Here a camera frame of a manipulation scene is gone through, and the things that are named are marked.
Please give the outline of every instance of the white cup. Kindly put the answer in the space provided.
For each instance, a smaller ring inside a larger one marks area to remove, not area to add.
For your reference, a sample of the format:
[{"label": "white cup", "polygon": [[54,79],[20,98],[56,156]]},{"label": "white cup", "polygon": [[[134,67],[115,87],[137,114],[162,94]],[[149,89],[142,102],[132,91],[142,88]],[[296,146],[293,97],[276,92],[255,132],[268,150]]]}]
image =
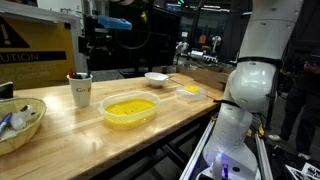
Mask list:
[{"label": "white cup", "polygon": [[82,79],[73,79],[67,75],[69,79],[71,92],[73,96],[74,103],[77,107],[86,107],[90,104],[91,98],[91,84],[92,84],[92,74],[90,78],[85,78],[87,73],[77,73],[82,76]]}]

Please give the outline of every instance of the yellow caution sign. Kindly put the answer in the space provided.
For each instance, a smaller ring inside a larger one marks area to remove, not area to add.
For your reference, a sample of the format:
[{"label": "yellow caution sign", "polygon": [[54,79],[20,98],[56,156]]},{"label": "yellow caution sign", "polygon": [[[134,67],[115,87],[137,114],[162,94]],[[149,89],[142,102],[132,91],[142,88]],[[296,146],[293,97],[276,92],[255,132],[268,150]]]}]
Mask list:
[{"label": "yellow caution sign", "polygon": [[68,27],[0,16],[0,82],[13,81],[16,89],[67,82],[75,66]]}]

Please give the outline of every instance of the small white bowl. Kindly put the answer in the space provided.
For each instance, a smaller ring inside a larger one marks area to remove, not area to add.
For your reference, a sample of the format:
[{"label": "small white bowl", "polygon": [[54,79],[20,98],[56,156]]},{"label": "small white bowl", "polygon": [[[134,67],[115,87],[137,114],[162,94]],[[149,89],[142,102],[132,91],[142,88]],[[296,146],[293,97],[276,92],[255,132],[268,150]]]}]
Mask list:
[{"label": "small white bowl", "polygon": [[144,76],[148,79],[152,87],[163,86],[169,79],[169,76],[156,72],[148,72],[145,73]]}]

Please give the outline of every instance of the woven basket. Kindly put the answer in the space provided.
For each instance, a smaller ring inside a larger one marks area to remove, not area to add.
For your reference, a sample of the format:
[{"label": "woven basket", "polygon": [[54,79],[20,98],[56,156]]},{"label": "woven basket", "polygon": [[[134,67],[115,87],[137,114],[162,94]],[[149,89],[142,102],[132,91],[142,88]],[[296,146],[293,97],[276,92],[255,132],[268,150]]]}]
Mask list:
[{"label": "woven basket", "polygon": [[[46,112],[46,104],[39,99],[33,98],[17,98],[0,102],[0,117],[3,118],[6,114],[13,112],[17,113],[26,105],[32,105],[32,111],[37,113],[35,119],[27,122],[26,126],[17,131],[17,134],[13,137],[0,140],[0,156],[9,152],[12,152],[25,143],[27,143],[36,133],[40,126],[41,119]],[[9,124],[5,131],[13,130]]]}]

